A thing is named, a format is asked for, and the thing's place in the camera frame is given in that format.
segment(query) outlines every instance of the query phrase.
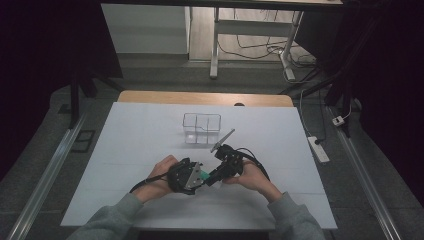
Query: aluminum rail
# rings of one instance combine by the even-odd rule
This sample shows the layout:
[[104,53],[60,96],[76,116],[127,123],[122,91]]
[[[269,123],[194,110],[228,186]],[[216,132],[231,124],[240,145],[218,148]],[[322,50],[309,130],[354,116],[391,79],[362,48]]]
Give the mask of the aluminum rail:
[[[329,107],[326,109],[331,119],[336,117]],[[337,135],[339,136],[343,148],[345,149],[352,167],[355,170],[358,180],[364,189],[365,195],[367,196],[371,207],[376,213],[377,219],[380,222],[381,228],[386,235],[386,238],[389,240],[401,240],[402,237],[400,236],[396,224],[393,221],[393,218],[390,215],[386,204],[377,192],[377,189],[375,188],[375,185],[366,169],[364,162],[359,156],[354,143],[350,138],[345,136],[341,128],[337,128]]]
[[78,133],[86,119],[86,111],[81,115],[79,120],[76,122],[73,129],[68,129],[59,143],[52,159],[44,170],[43,175],[40,178],[37,186],[31,194],[28,202],[24,209],[19,215],[18,220],[15,222],[12,230],[7,237],[8,240],[21,240],[25,239],[32,224],[37,217],[44,200],[47,197],[56,177],[62,168],[63,162],[65,161],[72,144],[74,143]]

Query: person's right hand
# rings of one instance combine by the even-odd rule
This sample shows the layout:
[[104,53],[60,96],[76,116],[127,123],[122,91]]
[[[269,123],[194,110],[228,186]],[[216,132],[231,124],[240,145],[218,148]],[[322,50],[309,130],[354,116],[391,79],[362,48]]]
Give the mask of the person's right hand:
[[222,182],[226,184],[238,183],[247,189],[258,191],[270,203],[282,196],[277,187],[265,177],[255,163],[249,160],[243,162],[243,173],[241,176],[226,178]]

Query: person's hand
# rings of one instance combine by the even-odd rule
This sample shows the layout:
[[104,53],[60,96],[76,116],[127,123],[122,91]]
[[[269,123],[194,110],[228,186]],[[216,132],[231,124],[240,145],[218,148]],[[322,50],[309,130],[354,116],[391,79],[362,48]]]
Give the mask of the person's hand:
[[226,184],[238,183],[243,187],[258,191],[268,200],[273,202],[282,196],[282,193],[272,184],[262,173],[262,171],[252,161],[243,162],[243,173],[238,177],[230,177],[222,180]]
[[[169,168],[176,163],[178,163],[178,160],[174,156],[167,156],[162,161],[156,163],[148,178],[155,177],[168,172]],[[151,183],[147,183],[146,185],[143,185],[134,190],[132,194],[134,194],[142,203],[145,203],[152,199],[161,198],[166,194],[171,193],[172,190],[168,186],[166,176],[164,176],[162,179],[163,180],[157,180]]]

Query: person's left hand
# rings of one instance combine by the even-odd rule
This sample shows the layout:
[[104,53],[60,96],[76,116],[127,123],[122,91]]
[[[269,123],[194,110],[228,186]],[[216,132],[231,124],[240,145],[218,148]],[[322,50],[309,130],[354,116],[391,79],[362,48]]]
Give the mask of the person's left hand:
[[[155,177],[161,174],[168,172],[169,168],[178,163],[178,160],[169,155],[164,158],[162,161],[156,163],[152,172],[149,174],[148,178]],[[165,196],[168,193],[171,193],[172,190],[168,186],[168,182],[166,181],[166,176],[162,178],[163,180],[157,180],[151,183],[148,183],[144,186],[141,186],[134,190],[132,194],[134,194],[142,203],[150,201],[152,199],[157,199]]]

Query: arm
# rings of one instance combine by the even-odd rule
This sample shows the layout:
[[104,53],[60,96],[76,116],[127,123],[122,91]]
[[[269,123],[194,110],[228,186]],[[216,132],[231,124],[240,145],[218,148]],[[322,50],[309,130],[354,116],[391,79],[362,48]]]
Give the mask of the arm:
[[268,209],[275,218],[275,230],[282,239],[325,239],[315,218],[305,205],[297,205],[288,193],[281,193],[253,162],[245,161],[243,174],[224,180],[258,191],[269,202]]
[[[149,175],[154,177],[166,173],[177,163],[174,156],[168,156],[157,163]],[[116,205],[100,208],[91,219],[78,228],[68,239],[122,239],[133,225],[143,204],[161,198],[172,190],[166,181],[155,181],[127,193]]]

